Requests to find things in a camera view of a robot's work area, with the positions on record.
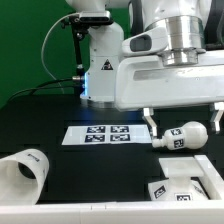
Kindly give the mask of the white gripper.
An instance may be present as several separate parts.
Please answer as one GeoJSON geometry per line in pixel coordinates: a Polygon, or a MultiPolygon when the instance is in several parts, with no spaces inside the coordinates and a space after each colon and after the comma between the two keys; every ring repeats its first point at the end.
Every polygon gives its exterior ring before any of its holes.
{"type": "Polygon", "coordinates": [[[153,109],[214,103],[210,123],[218,134],[224,115],[224,49],[191,49],[195,63],[166,65],[162,55],[167,46],[168,34],[163,28],[123,41],[124,59],[115,79],[115,106],[124,111],[144,108],[143,120],[150,127],[151,137],[156,139],[153,109]]]}

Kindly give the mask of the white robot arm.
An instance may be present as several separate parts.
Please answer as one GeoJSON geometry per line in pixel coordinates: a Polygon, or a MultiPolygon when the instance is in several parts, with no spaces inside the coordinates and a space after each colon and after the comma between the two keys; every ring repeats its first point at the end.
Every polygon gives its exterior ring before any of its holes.
{"type": "Polygon", "coordinates": [[[141,109],[210,105],[224,115],[224,0],[66,0],[90,33],[81,99],[141,109]]]}

